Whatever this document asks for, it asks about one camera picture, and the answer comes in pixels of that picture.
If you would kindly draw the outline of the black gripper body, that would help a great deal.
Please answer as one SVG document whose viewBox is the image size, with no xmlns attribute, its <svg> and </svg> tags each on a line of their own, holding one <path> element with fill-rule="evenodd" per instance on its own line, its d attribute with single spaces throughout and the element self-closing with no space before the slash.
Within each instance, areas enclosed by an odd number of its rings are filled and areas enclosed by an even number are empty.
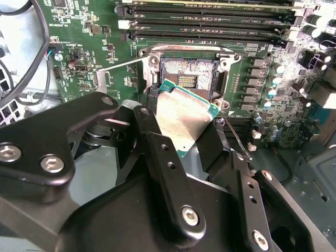
<svg viewBox="0 0 336 252">
<path fill-rule="evenodd" d="M 244 251 L 231 219 L 232 197 L 194 178 L 188 182 L 207 225 L 195 246 L 180 247 L 164 233 L 149 177 L 142 174 L 74 211 L 59 232 L 59 251 Z"/>
</svg>

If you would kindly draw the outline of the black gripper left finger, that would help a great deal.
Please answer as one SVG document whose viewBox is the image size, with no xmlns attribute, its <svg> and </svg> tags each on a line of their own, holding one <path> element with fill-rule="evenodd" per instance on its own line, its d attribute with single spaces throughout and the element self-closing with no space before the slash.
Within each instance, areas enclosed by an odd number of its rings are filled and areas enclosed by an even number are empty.
<svg viewBox="0 0 336 252">
<path fill-rule="evenodd" d="M 1 129 L 2 192 L 41 202 L 61 198 L 75 174 L 77 141 L 104 119 L 124 133 L 121 141 L 111 142 L 123 149 L 121 184 L 148 175 L 164 233 L 178 246 L 196 245 L 205 235 L 206 220 L 171 139 L 161 134 L 152 111 L 121 107 L 101 92 Z"/>
</svg>

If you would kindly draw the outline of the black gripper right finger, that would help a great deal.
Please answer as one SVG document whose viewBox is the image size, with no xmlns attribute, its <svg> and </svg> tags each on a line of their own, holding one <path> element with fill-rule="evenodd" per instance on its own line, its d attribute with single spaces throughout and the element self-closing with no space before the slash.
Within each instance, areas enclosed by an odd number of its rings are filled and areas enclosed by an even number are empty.
<svg viewBox="0 0 336 252">
<path fill-rule="evenodd" d="M 281 242 L 293 237 L 295 251 L 314 251 L 312 223 L 282 185 L 266 171 L 253 174 L 247 160 L 232 151 L 225 135 L 211 122 L 198 138 L 202 169 L 208 180 L 228 190 L 233 199 L 231 220 L 243 251 L 283 251 Z"/>
</svg>

